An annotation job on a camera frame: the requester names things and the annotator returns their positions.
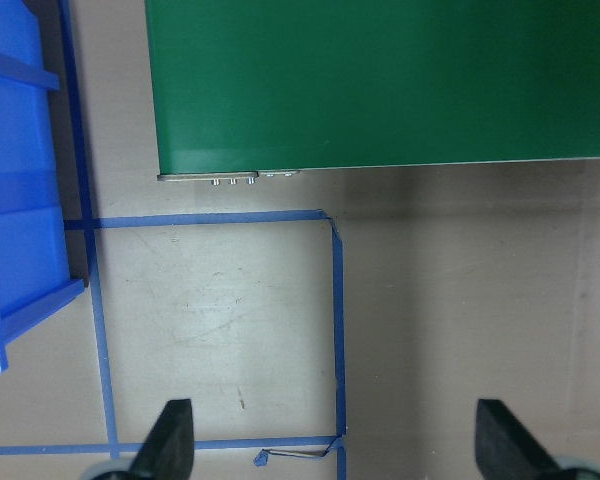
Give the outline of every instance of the green panel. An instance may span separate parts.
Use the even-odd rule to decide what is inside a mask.
[[[600,157],[600,0],[147,0],[161,173]]]

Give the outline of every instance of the scuff mark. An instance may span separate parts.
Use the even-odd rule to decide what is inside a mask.
[[[242,397],[242,391],[240,390],[240,387],[238,387],[238,386],[236,386],[236,389],[238,390],[238,398],[240,400],[240,406],[244,410],[244,398]]]
[[[213,327],[210,328],[209,330],[205,330],[202,333],[199,333],[198,335],[196,335],[196,337],[198,339],[203,339],[204,337],[206,337],[207,335],[210,335],[212,333],[215,333],[219,330],[223,330],[223,329],[231,329],[231,325],[236,321],[235,318],[232,318],[231,320],[229,320],[228,322],[223,323],[222,325],[218,325],[217,327]]]

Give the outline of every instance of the gray floor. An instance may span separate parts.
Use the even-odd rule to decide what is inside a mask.
[[[46,26],[47,68],[61,71],[54,2],[28,3]],[[553,453],[600,463],[600,161],[160,184],[143,2],[71,3],[96,216],[335,216],[349,478],[479,478],[479,397],[505,400]],[[66,98],[51,105],[65,215],[79,218]],[[80,235],[68,243],[85,276]],[[103,231],[98,248],[122,440],[141,441],[161,402],[181,395],[201,439],[332,433],[327,225]],[[89,292],[9,356],[0,445],[106,442]],[[201,452],[194,478],[335,478],[333,458],[256,469],[254,454]],[[77,478],[101,459],[0,457],[0,478]]]

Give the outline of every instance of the blue plastic crate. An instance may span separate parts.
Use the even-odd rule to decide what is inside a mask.
[[[67,265],[35,16],[0,0],[0,372],[6,345],[83,290]]]

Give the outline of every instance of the blue tape line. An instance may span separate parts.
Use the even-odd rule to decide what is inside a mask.
[[[343,445],[338,449],[337,479],[347,480],[347,448]]]
[[[60,81],[55,73],[0,53],[0,77],[46,90],[58,90]]]
[[[336,374],[336,435],[347,433],[347,397],[344,340],[344,250],[342,239],[331,220],[333,249],[333,342]]]
[[[115,407],[113,402],[113,387],[111,385],[111,369],[109,366],[109,349],[107,346],[107,333],[104,324],[104,309],[102,306],[102,289],[100,286],[100,270],[96,239],[93,230],[93,211],[91,209],[91,193],[89,189],[89,169],[87,166],[86,142],[82,124],[82,107],[80,105],[80,92],[78,74],[71,32],[71,13],[68,0],[58,0],[60,10],[60,28],[64,45],[64,62],[67,75],[69,108],[71,110],[71,124],[73,133],[74,152],[80,190],[80,208],[82,210],[84,239],[89,264],[89,281],[91,284],[91,304],[98,349],[98,366],[100,369],[100,384],[102,387],[102,400],[104,404],[105,423],[107,428],[107,441],[111,458],[119,458],[118,432],[116,427]]]
[[[245,213],[189,213],[149,217],[115,217],[94,220],[94,228],[161,227],[168,225],[217,225],[227,223],[297,222],[325,220],[322,210],[289,210]]]
[[[80,453],[109,453],[108,444],[96,445],[27,445],[0,447],[0,455],[71,455]]]
[[[281,437],[248,438],[238,440],[202,440],[195,442],[196,450],[224,450],[232,448],[295,447],[310,445],[330,445],[336,437]],[[119,451],[136,453],[141,443],[121,443]],[[70,455],[80,453],[109,453],[109,444],[82,445],[26,445],[0,447],[0,455]]]
[[[65,220],[64,229],[67,231],[82,230],[84,222],[82,220]]]

